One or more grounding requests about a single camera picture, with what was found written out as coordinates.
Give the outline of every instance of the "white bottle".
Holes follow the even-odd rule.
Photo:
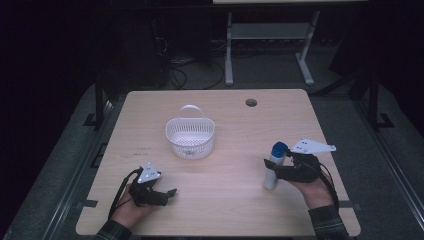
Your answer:
[[[277,142],[272,147],[271,155],[269,156],[269,160],[274,162],[277,165],[282,165],[284,163],[284,158],[286,157],[286,151],[288,147],[286,144],[282,142]],[[275,172],[271,169],[266,170],[264,187],[266,189],[274,189],[277,185],[277,177]]]

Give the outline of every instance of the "person's left hand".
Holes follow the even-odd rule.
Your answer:
[[[156,206],[153,205],[137,207],[128,192],[130,185],[127,184],[124,193],[118,201],[117,206],[122,205],[115,210],[111,217],[111,220],[122,224],[128,229],[156,209]]]

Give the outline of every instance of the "bottle cap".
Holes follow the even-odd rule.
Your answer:
[[[274,146],[272,147],[272,156],[276,157],[276,158],[282,158],[284,153],[286,153],[288,147],[286,144],[282,143],[282,142],[277,142],[276,144],[274,144]]]

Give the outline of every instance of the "table leg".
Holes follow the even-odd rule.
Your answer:
[[[311,73],[309,72],[308,65],[305,62],[306,55],[311,45],[312,37],[314,36],[315,27],[318,21],[320,11],[315,11],[312,16],[311,22],[309,24],[308,32],[306,33],[305,45],[301,53],[296,53],[296,60],[299,64],[300,70],[302,72],[303,78],[308,86],[314,85],[314,80],[312,79]]]
[[[233,64],[231,63],[231,18],[232,13],[228,13],[227,22],[227,54],[225,56],[225,84],[232,86],[233,81]]]

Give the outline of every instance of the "basket handle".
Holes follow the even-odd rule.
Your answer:
[[[198,106],[191,105],[191,104],[183,106],[180,109],[180,111],[178,111],[178,118],[181,118],[181,112],[185,109],[195,109],[195,110],[199,111],[200,113],[202,113],[202,118],[205,118],[205,114],[203,113],[202,109],[200,109]]]

